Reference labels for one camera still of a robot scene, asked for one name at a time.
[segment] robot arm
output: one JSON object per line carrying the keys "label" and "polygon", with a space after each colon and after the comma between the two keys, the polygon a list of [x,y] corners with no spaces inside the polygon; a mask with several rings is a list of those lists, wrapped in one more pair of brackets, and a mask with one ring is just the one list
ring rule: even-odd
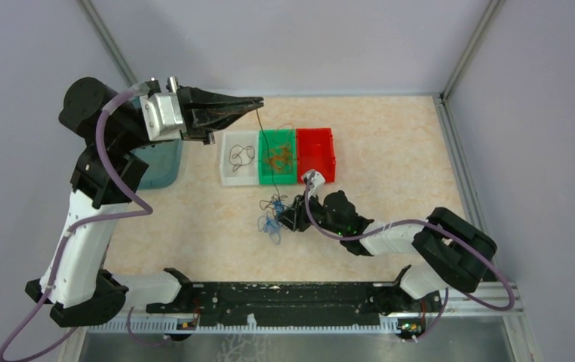
{"label": "robot arm", "polygon": [[[112,166],[136,191],[147,164],[133,149],[181,138],[214,143],[214,132],[225,129],[245,113],[263,106],[260,97],[231,97],[193,87],[181,87],[168,79],[161,91],[152,79],[139,89],[140,109],[120,105],[108,118],[104,139]],[[72,175],[72,192],[63,236],[68,236],[57,266],[56,278],[48,285],[54,258],[42,278],[30,281],[26,292],[38,302],[48,293],[54,304],[51,317],[61,327],[103,324],[123,308],[145,307],[174,301],[184,277],[167,270],[153,275],[112,275],[99,270],[117,220],[90,222],[70,233],[80,219],[125,212],[130,199],[109,178],[95,144],[95,129],[103,107],[116,92],[97,79],[83,78],[68,89],[59,121],[86,142]]]}
{"label": "robot arm", "polygon": [[[470,252],[453,241],[446,244],[444,236],[427,225],[404,223],[388,227],[384,222],[366,219],[356,213],[354,204],[341,190],[327,195],[321,204],[318,192],[325,183],[323,176],[311,170],[303,179],[309,184],[307,202],[315,227],[331,232],[329,236],[339,240],[350,253],[358,256],[418,253],[425,259],[419,265],[405,268],[397,278],[400,288],[412,299],[421,299],[448,286],[472,293],[487,271]],[[304,232],[312,225],[305,203],[305,195],[298,195],[289,208],[277,215],[277,220],[292,231]],[[434,209],[426,224],[456,235],[487,260],[497,251],[497,245],[486,234],[444,207]]]}

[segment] metal sheet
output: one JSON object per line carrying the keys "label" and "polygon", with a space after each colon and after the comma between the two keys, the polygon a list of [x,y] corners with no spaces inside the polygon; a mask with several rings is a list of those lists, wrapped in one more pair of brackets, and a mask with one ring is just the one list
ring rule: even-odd
{"label": "metal sheet", "polygon": [[[154,342],[161,337],[140,338]],[[400,343],[394,336],[229,334],[191,336],[184,342],[150,348],[124,333],[88,334],[80,358],[81,362],[142,360],[507,362],[514,358],[501,317],[445,318],[419,344]]]}

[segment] blue wire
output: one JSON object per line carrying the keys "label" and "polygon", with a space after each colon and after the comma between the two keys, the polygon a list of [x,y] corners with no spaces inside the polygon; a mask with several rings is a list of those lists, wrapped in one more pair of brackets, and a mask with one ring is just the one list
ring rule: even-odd
{"label": "blue wire", "polygon": [[281,226],[270,212],[265,215],[261,215],[257,220],[257,225],[259,227],[259,232],[269,234],[269,238],[274,242],[274,244],[278,245],[281,243]]}

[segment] black wire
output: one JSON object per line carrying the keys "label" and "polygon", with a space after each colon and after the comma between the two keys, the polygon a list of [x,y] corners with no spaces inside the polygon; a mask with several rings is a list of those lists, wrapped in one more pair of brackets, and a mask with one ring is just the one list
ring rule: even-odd
{"label": "black wire", "polygon": [[[268,159],[270,159],[270,155],[269,155],[269,141],[267,139],[267,135],[265,130],[263,129],[263,125],[261,124],[261,116],[259,115],[259,109],[255,109],[255,111],[257,112],[257,120],[259,121],[259,127],[261,127],[261,133],[263,134],[263,138],[266,139],[266,151],[268,154]],[[269,168],[270,172],[272,172],[272,184],[274,185],[274,188],[276,189],[276,194],[278,196],[279,199],[281,199],[281,192],[278,190],[278,187],[276,185],[276,183],[274,182],[274,167],[272,167],[272,165],[270,165]]]}

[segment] green plastic bin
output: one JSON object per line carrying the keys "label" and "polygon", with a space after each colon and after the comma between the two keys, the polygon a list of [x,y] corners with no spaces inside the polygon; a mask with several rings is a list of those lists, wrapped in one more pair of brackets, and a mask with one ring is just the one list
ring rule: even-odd
{"label": "green plastic bin", "polygon": [[291,185],[297,183],[297,132],[295,130],[266,130],[259,134],[259,183],[272,185],[272,166],[274,163],[274,183]]}

